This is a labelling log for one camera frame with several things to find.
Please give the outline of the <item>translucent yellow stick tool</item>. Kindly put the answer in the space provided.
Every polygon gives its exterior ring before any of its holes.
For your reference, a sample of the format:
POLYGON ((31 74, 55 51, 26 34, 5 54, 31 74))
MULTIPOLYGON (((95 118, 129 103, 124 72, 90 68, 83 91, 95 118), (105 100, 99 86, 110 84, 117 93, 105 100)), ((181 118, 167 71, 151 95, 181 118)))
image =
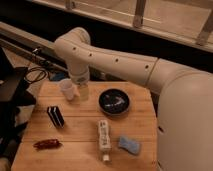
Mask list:
POLYGON ((79 85, 78 91, 82 101, 86 101, 89 98, 89 87, 87 84, 79 85))

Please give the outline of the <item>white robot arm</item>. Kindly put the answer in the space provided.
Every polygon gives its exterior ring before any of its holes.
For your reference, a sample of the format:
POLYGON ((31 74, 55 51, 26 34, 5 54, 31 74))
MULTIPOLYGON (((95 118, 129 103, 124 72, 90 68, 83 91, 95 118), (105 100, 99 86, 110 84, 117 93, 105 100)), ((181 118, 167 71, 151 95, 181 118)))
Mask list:
POLYGON ((86 84, 91 67, 159 96, 157 171, 213 171, 213 74, 168 60, 95 47, 76 27, 54 51, 73 83, 86 84))

